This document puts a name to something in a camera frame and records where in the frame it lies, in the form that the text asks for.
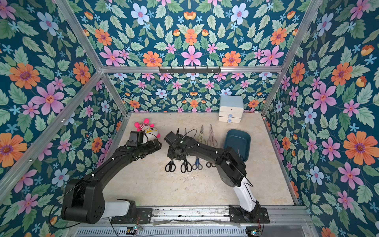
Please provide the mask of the large black scissors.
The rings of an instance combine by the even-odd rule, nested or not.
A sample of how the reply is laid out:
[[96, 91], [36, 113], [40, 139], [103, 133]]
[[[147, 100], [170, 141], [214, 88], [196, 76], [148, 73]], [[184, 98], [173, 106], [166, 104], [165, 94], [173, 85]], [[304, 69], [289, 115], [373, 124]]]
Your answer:
[[183, 160], [183, 163], [180, 167], [180, 171], [182, 173], [192, 172], [192, 165], [187, 160]]

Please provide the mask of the black grey scissors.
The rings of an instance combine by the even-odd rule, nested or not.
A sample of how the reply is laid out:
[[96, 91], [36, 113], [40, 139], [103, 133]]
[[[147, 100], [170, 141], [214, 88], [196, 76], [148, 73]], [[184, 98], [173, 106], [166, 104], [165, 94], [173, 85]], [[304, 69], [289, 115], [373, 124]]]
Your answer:
[[166, 172], [170, 172], [170, 173], [172, 173], [172, 172], [174, 172], [175, 170], [176, 170], [176, 165], [175, 165], [173, 159], [171, 159], [171, 160], [169, 161], [169, 163], [165, 166], [165, 171], [166, 171]]

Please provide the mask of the blue handled scissors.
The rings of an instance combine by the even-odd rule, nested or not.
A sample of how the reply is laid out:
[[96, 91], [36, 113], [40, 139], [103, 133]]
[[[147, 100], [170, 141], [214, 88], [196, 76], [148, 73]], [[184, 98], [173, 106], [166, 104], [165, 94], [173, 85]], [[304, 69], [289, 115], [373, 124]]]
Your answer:
[[195, 163], [192, 165], [192, 170], [202, 170], [203, 165], [200, 163], [200, 159], [198, 157], [195, 158]]

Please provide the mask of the cream yellow scissors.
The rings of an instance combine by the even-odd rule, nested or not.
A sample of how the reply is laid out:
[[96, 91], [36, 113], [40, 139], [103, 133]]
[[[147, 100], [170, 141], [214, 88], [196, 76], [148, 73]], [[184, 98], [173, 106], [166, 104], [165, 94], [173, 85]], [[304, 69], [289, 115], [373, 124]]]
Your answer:
[[202, 144], [206, 144], [205, 136], [204, 136], [204, 126], [201, 126], [199, 136], [196, 138], [196, 141]]

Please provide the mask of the small black scissors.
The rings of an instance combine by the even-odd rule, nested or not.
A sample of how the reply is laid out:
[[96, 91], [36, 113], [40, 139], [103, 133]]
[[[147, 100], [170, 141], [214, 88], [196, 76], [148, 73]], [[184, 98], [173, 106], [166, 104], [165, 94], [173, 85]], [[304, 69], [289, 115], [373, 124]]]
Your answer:
[[207, 168], [211, 168], [211, 167], [216, 167], [216, 165], [213, 164], [213, 163], [211, 163], [211, 162], [207, 162], [207, 163], [206, 163], [206, 167], [207, 167]]

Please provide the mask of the pink scissors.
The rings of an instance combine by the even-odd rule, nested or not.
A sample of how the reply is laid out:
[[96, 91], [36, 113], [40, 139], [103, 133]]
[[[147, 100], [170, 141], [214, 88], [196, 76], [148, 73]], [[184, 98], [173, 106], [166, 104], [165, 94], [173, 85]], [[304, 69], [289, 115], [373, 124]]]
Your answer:
[[214, 136], [212, 124], [209, 126], [209, 138], [207, 140], [207, 145], [211, 147], [218, 147], [218, 142]]

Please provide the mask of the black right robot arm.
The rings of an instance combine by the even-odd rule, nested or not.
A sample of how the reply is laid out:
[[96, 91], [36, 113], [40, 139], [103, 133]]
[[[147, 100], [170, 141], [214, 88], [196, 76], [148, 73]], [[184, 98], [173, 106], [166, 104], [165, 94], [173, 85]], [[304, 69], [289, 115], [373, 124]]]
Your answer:
[[246, 177], [246, 165], [232, 148], [211, 147], [188, 136], [177, 137], [174, 135], [173, 139], [165, 137], [164, 140], [169, 145], [167, 156], [171, 159], [166, 166], [167, 172], [172, 172], [171, 167], [174, 160], [183, 161], [180, 171], [186, 173], [193, 170], [192, 165], [188, 162], [188, 156], [203, 159], [215, 166], [221, 180], [234, 189], [241, 209], [250, 214], [259, 210], [259, 202], [250, 190], [253, 185]]

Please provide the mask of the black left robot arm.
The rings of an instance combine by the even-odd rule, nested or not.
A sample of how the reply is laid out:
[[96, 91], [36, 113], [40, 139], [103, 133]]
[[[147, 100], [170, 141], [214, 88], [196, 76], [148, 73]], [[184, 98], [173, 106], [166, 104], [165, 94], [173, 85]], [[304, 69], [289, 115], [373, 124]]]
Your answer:
[[162, 147], [157, 139], [144, 144], [136, 143], [135, 146], [131, 144], [128, 142], [125, 146], [118, 147], [111, 157], [91, 174], [68, 182], [68, 190], [63, 197], [62, 219], [95, 224], [100, 219], [128, 214], [131, 201], [106, 201], [103, 195], [104, 188], [124, 167], [159, 151]]

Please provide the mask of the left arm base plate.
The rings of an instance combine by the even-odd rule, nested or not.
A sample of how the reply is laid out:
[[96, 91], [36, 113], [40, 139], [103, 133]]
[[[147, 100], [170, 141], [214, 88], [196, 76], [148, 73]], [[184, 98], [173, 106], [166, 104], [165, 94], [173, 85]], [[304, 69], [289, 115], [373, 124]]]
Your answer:
[[114, 225], [122, 224], [149, 224], [152, 218], [152, 208], [132, 208], [124, 216], [116, 216], [111, 219]]

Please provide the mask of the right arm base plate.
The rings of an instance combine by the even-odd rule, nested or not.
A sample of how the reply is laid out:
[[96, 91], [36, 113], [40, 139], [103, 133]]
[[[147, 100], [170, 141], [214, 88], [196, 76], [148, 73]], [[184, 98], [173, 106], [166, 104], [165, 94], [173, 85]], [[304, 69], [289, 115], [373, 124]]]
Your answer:
[[229, 206], [230, 221], [242, 224], [268, 224], [270, 223], [268, 211], [264, 207], [255, 206], [248, 212], [240, 206]]

